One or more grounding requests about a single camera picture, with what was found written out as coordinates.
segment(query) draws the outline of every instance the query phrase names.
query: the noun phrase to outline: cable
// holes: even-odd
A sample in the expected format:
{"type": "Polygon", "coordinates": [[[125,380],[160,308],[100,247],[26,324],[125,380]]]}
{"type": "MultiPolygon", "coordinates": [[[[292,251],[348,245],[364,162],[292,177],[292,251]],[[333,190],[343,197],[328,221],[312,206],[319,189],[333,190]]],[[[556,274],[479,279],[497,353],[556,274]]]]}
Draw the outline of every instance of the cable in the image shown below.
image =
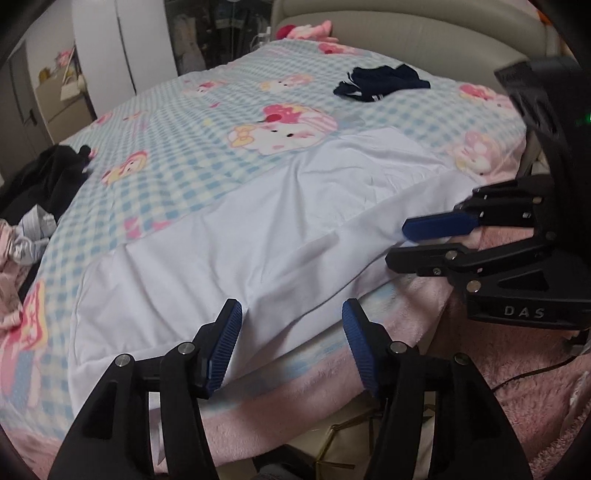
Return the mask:
{"type": "Polygon", "coordinates": [[[234,15],[236,15],[236,2],[232,1],[232,20],[230,21],[230,59],[234,61],[234,15]]]}
{"type": "Polygon", "coordinates": [[[564,367],[565,365],[568,365],[569,363],[571,363],[575,358],[577,358],[577,357],[571,356],[571,357],[567,358],[565,361],[560,362],[559,364],[551,365],[550,367],[539,368],[537,370],[532,370],[531,372],[526,372],[524,374],[519,374],[514,377],[511,377],[509,380],[505,380],[502,384],[499,384],[495,388],[493,388],[492,392],[495,393],[497,390],[504,387],[508,383],[513,382],[514,380],[520,380],[522,378],[531,377],[533,375],[538,375],[538,374],[543,374],[546,372],[550,372],[551,370],[556,370],[557,368],[564,367]]]}
{"type": "Polygon", "coordinates": [[[254,45],[254,44],[255,44],[255,40],[257,40],[257,39],[258,39],[258,35],[255,35],[254,37],[252,37],[252,39],[251,39],[251,44],[250,44],[250,45],[249,45],[249,47],[248,47],[248,50],[249,50],[249,51],[253,52],[253,51],[255,51],[255,50],[256,50],[256,49],[255,49],[255,45],[254,45]]]}

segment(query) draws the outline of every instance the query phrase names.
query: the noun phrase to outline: navy blue cloth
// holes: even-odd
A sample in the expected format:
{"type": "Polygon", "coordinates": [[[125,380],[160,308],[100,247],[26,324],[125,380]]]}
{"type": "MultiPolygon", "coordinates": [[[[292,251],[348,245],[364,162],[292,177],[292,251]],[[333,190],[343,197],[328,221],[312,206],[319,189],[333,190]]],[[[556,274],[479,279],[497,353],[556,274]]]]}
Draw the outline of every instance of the navy blue cloth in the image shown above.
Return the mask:
{"type": "Polygon", "coordinates": [[[355,67],[348,73],[348,82],[340,82],[334,94],[360,102],[376,102],[398,90],[431,88],[431,84],[418,77],[416,70],[406,64],[393,69],[388,65],[376,69],[355,67]]]}

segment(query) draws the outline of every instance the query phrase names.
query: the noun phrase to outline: door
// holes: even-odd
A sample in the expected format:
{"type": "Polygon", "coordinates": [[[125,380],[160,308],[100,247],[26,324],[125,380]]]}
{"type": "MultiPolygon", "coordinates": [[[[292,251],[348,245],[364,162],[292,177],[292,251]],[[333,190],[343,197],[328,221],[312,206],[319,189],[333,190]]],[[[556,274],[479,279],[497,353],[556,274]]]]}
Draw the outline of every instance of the door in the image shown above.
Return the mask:
{"type": "Polygon", "coordinates": [[[23,45],[0,68],[0,175],[3,181],[12,180],[21,168],[51,145],[31,86],[23,45]]]}
{"type": "Polygon", "coordinates": [[[116,0],[116,7],[136,92],[178,77],[163,0],[116,0]]]}
{"type": "Polygon", "coordinates": [[[72,22],[90,101],[102,116],[135,96],[115,0],[73,0],[72,22]]]}

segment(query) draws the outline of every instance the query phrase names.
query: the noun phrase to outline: red plush toy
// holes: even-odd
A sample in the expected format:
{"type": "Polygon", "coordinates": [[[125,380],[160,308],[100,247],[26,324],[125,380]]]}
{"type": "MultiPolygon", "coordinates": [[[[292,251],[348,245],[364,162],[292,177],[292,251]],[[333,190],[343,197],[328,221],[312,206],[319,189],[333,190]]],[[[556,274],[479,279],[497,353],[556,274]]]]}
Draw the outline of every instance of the red plush toy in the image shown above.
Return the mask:
{"type": "Polygon", "coordinates": [[[283,40],[286,36],[289,35],[289,32],[292,31],[296,26],[295,25],[284,25],[275,34],[275,38],[277,40],[283,40]]]}

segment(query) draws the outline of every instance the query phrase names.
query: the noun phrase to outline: white clothing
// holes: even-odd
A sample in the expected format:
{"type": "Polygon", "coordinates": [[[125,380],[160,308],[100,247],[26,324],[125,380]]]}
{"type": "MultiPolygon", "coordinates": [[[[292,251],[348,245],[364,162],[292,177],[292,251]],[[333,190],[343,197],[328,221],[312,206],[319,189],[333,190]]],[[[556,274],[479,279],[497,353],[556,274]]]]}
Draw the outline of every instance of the white clothing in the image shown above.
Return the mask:
{"type": "Polygon", "coordinates": [[[476,180],[395,128],[326,141],[164,230],[120,245],[82,278],[68,380],[77,413],[114,357],[163,355],[215,320],[244,319],[225,381],[340,320],[394,275],[406,218],[450,210],[476,180]]]}

